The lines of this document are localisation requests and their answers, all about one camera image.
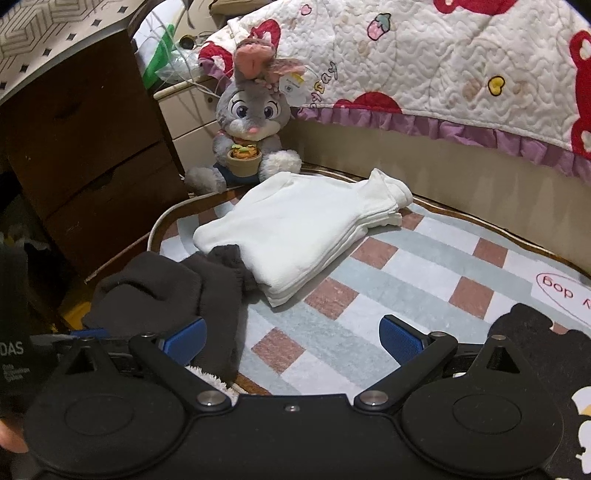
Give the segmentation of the dark grey knit sweater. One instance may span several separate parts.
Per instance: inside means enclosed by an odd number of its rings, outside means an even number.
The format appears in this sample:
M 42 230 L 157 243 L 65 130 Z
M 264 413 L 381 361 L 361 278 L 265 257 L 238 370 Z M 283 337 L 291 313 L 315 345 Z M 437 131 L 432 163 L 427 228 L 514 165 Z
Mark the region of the dark grey knit sweater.
M 236 245 L 197 252 L 180 262 L 144 252 L 99 282 L 82 324 L 130 338 L 164 333 L 202 318 L 207 338 L 192 364 L 232 383 L 238 375 L 236 336 L 243 302 L 256 289 Z

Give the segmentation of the checkered floor rug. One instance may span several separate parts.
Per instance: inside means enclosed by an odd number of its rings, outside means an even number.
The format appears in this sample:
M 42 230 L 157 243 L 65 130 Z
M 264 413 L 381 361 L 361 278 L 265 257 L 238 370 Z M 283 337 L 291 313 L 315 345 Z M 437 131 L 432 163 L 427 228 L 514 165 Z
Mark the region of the checkered floor rug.
M 149 250 L 174 261 L 200 252 L 195 230 L 245 194 L 233 190 L 169 208 L 150 232 Z M 256 283 L 238 326 L 242 389 L 358 395 L 400 366 L 381 345 L 386 315 L 423 333 L 482 344 L 493 323 L 521 303 L 556 322 L 558 333 L 590 337 L 590 282 L 578 272 L 414 201 L 400 213 L 399 226 L 370 229 L 283 305 L 270 306 Z

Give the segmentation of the white folded garment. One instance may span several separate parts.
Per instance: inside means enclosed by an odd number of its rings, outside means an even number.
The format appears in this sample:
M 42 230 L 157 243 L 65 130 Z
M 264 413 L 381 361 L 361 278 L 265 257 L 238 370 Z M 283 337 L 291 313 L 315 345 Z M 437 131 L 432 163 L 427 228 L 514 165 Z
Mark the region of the white folded garment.
M 270 306 L 287 303 L 374 227 L 399 226 L 410 188 L 375 169 L 359 182 L 281 172 L 195 230 L 202 253 L 236 245 Z

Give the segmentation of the dark brown wooden drawer cabinet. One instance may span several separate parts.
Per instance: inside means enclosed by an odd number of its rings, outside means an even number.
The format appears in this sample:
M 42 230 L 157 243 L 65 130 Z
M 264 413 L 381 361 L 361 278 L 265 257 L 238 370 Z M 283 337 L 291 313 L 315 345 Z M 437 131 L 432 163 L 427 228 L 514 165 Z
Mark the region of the dark brown wooden drawer cabinet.
M 85 280 L 185 199 L 128 34 L 59 62 L 1 107 L 1 151 L 61 260 Z

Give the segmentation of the cream bedside drawer unit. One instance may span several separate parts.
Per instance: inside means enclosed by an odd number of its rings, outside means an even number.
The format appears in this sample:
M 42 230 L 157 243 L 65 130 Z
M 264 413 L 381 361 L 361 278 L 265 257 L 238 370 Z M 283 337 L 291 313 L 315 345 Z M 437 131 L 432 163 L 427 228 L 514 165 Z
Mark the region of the cream bedside drawer unit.
M 210 77 L 200 87 L 181 82 L 154 94 L 184 171 L 214 163 L 213 137 L 219 131 L 215 109 L 221 86 Z

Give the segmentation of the grey bunny plush toy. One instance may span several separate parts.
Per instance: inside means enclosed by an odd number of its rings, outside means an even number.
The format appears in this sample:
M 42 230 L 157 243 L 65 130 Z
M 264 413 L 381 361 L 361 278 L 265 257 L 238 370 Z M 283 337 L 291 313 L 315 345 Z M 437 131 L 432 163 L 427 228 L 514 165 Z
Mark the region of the grey bunny plush toy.
M 184 184 L 197 195 L 263 182 L 281 172 L 301 171 L 301 157 L 283 148 L 280 130 L 290 121 L 290 105 L 280 92 L 284 77 L 304 76 L 300 60 L 279 58 L 273 43 L 247 38 L 233 55 L 233 80 L 216 106 L 221 130 L 213 137 L 214 163 L 193 167 Z

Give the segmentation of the quilted bear print bedspread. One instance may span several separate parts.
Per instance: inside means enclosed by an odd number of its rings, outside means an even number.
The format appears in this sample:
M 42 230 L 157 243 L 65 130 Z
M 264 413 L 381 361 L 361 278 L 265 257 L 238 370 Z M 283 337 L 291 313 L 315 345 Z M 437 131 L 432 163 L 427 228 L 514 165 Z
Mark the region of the quilted bear print bedspread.
M 304 63 L 297 116 L 495 148 L 590 176 L 590 24 L 565 1 L 276 1 L 200 49 L 226 80 L 246 38 Z

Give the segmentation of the beige bed frame side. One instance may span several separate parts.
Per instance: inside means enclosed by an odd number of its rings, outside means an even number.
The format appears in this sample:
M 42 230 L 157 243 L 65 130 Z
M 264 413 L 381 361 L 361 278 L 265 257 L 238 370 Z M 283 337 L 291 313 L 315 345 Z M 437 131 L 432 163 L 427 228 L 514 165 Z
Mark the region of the beige bed frame side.
M 310 164 L 360 177 L 379 168 L 416 195 L 590 268 L 590 188 L 578 178 L 490 148 L 376 128 L 293 120 L 281 140 Z

